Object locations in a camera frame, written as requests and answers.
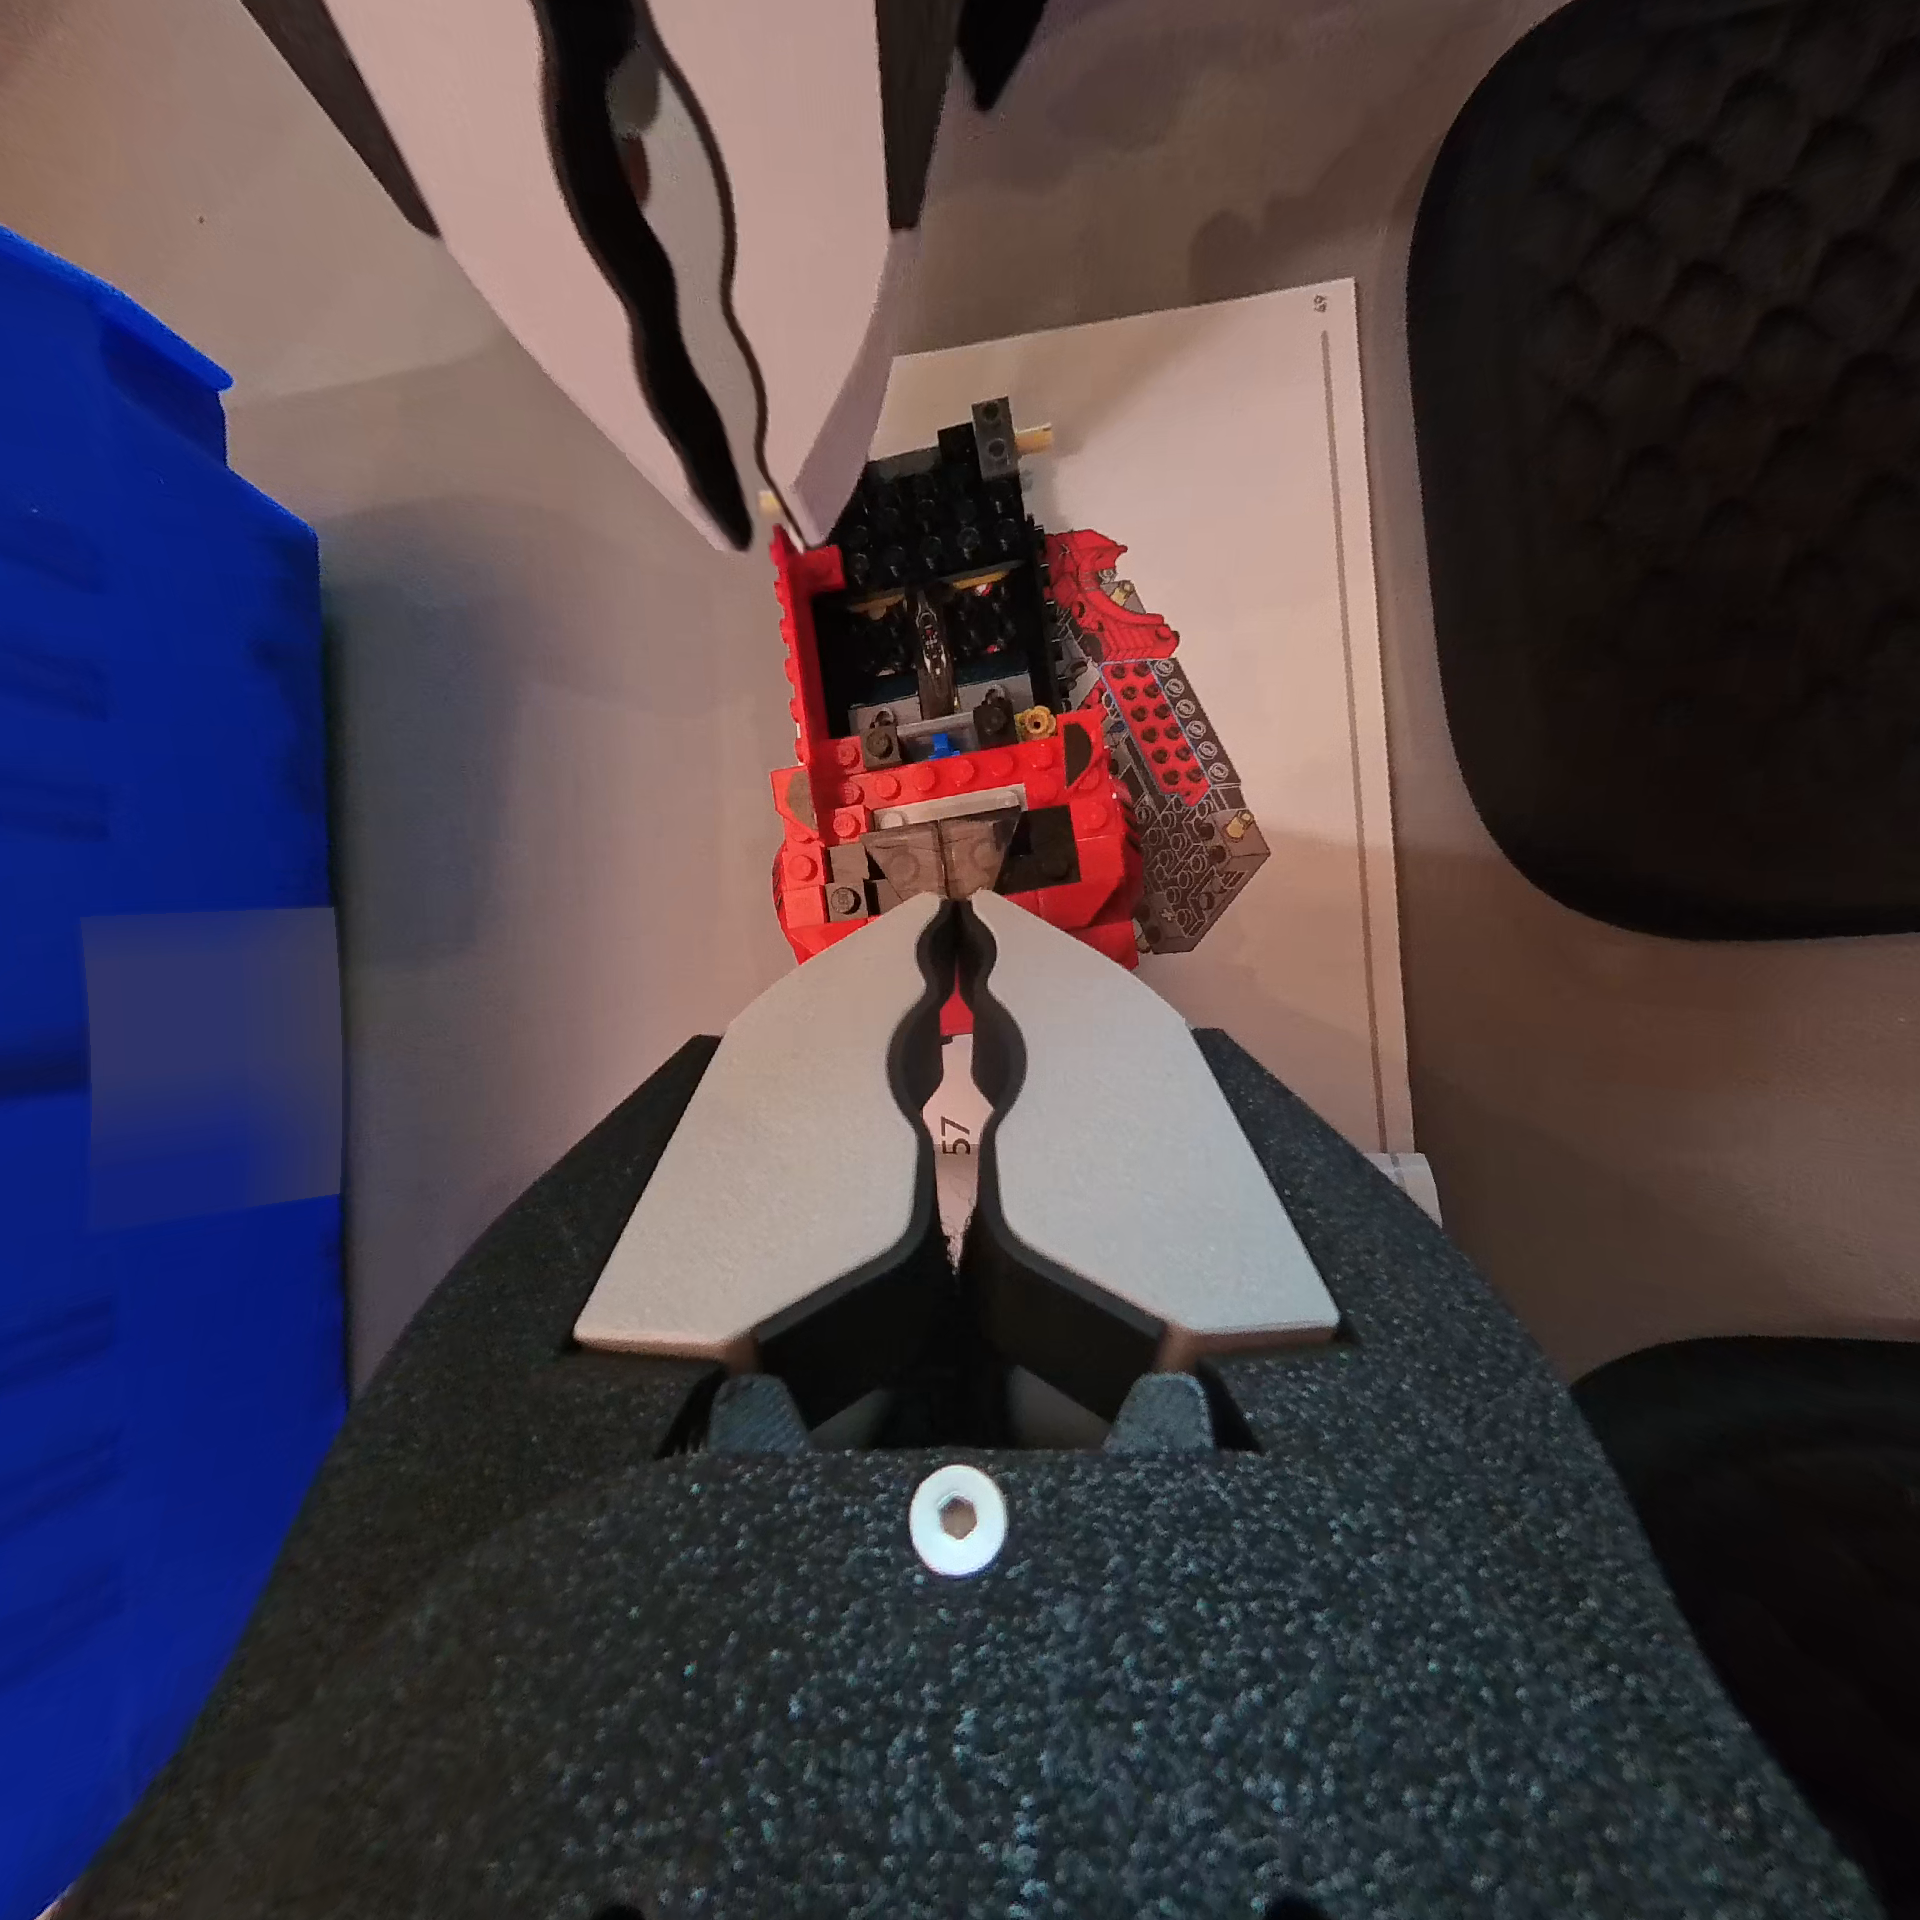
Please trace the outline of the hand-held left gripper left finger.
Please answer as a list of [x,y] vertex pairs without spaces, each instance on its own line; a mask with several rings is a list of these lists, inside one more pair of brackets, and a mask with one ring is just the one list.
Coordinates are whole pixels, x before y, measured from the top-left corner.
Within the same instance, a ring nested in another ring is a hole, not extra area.
[[575,1337],[735,1360],[835,1290],[945,1252],[927,1104],[945,1076],[955,911],[915,896],[722,1033]]

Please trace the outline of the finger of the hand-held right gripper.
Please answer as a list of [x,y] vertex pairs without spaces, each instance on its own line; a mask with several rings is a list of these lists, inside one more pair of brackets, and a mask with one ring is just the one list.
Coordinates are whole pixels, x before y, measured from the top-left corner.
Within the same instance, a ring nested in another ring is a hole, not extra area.
[[888,206],[879,9],[650,11],[731,202],[735,314],[765,398],[763,486],[801,520],[835,520],[874,446],[911,267]]
[[330,26],[452,263],[517,348],[712,544],[754,514],[634,193],[609,90],[634,6],[335,3]]

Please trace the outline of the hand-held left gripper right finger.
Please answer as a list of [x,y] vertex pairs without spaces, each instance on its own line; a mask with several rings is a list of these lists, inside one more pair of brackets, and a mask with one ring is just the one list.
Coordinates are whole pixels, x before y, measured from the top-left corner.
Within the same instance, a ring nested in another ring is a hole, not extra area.
[[1189,1022],[1002,896],[965,911],[977,1225],[1015,1288],[1112,1313],[1153,1360],[1327,1345],[1339,1313]]

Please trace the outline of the red and black lego car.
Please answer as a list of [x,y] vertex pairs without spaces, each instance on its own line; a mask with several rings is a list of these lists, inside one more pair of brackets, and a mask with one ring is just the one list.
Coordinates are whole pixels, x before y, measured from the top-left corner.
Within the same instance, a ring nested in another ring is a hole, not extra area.
[[780,931],[799,963],[915,896],[1003,896],[1138,968],[1137,803],[1071,699],[1065,544],[1024,504],[1008,398],[868,463],[816,607],[836,775],[773,774]]

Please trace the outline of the lego instruction booklet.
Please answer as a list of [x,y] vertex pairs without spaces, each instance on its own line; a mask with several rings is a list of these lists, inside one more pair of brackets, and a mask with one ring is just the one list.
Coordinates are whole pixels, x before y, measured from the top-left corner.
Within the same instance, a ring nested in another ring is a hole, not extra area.
[[1441,1216],[1415,1152],[1354,281],[893,361],[874,455],[1047,444],[1072,699],[1137,795],[1148,984]]

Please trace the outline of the blue plastic bin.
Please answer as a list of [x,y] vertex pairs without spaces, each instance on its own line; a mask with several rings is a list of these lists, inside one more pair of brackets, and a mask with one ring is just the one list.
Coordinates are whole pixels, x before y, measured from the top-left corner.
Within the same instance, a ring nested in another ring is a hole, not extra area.
[[177,1753],[347,1407],[320,543],[2,239],[2,1898]]

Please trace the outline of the black quilted chair seat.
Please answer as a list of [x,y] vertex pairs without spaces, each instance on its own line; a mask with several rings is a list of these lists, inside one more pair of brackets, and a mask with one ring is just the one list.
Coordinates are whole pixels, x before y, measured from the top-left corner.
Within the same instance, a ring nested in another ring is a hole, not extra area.
[[1483,830],[1693,943],[1915,934],[1917,6],[1553,11],[1409,255]]
[[1889,1916],[1917,1916],[1917,1350],[1728,1335],[1572,1383],[1696,1644]]

